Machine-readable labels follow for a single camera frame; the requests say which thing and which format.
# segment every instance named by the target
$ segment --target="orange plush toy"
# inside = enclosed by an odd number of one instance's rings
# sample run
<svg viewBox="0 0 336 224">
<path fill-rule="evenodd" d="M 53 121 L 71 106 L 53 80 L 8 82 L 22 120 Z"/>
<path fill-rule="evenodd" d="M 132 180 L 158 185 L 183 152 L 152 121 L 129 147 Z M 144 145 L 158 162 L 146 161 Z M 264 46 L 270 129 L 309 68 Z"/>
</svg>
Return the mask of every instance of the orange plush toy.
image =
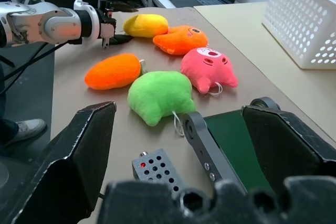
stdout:
<svg viewBox="0 0 336 224">
<path fill-rule="evenodd" d="M 135 81 L 141 64 L 133 54 L 112 56 L 92 67 L 85 76 L 85 83 L 92 89 L 121 88 Z"/>
<path fill-rule="evenodd" d="M 208 39 L 195 27 L 178 26 L 170 28 L 168 34 L 155 36 L 153 42 L 170 55 L 185 55 L 194 48 L 206 47 Z"/>
</svg>

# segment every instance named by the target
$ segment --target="gray sneaker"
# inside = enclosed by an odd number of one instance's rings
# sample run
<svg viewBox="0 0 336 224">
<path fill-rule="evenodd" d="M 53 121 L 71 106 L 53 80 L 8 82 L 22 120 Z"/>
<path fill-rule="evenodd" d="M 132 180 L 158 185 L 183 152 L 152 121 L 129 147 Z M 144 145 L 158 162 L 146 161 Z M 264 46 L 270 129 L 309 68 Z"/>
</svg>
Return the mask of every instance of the gray sneaker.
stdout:
<svg viewBox="0 0 336 224">
<path fill-rule="evenodd" d="M 46 123 L 42 119 L 17 122 L 17 125 L 19 126 L 19 131 L 12 140 L 5 144 L 5 146 L 32 138 L 46 127 Z"/>
</svg>

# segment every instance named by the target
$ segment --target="yellow plush toy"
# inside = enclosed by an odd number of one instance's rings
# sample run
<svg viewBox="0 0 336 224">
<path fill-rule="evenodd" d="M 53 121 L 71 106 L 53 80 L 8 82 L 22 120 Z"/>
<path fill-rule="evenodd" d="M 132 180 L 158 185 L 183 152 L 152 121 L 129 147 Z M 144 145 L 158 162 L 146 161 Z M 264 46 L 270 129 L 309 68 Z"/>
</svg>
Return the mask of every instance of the yellow plush toy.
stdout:
<svg viewBox="0 0 336 224">
<path fill-rule="evenodd" d="M 153 38 L 168 33 L 168 21 L 157 14 L 139 14 L 125 22 L 124 31 L 133 37 Z"/>
</svg>

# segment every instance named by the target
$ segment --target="green panel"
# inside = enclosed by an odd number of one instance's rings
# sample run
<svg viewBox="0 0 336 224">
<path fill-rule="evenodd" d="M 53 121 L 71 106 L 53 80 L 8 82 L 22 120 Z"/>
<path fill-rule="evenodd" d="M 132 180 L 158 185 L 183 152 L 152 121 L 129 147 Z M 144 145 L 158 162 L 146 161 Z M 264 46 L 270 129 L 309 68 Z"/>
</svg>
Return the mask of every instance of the green panel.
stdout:
<svg viewBox="0 0 336 224">
<path fill-rule="evenodd" d="M 246 190 L 255 187 L 272 190 L 260 169 L 240 111 L 208 116 L 204 120 Z"/>
</svg>

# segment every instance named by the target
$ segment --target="pink plush toy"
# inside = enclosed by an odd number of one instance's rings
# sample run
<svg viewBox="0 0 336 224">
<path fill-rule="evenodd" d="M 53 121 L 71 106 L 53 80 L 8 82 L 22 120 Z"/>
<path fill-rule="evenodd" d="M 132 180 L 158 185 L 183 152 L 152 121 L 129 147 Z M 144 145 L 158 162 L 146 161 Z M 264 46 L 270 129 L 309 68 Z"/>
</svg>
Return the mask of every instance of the pink plush toy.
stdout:
<svg viewBox="0 0 336 224">
<path fill-rule="evenodd" d="M 206 94 L 210 88 L 222 85 L 238 86 L 229 58 L 215 50 L 202 47 L 189 51 L 182 59 L 181 73 L 186 75 L 200 93 Z"/>
</svg>

